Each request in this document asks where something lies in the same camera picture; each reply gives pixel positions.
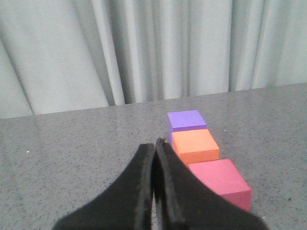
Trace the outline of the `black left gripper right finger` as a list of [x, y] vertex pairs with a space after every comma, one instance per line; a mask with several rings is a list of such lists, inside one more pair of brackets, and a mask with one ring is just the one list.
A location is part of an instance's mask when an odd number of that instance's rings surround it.
[[183, 164], [171, 145], [158, 138], [153, 185], [161, 230], [266, 230], [257, 216], [244, 211], [205, 186]]

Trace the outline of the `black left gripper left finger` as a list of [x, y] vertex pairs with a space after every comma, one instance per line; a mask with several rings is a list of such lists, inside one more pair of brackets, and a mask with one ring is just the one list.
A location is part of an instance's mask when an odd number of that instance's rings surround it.
[[141, 144], [120, 176], [98, 197], [57, 221], [55, 230], [149, 230], [154, 145]]

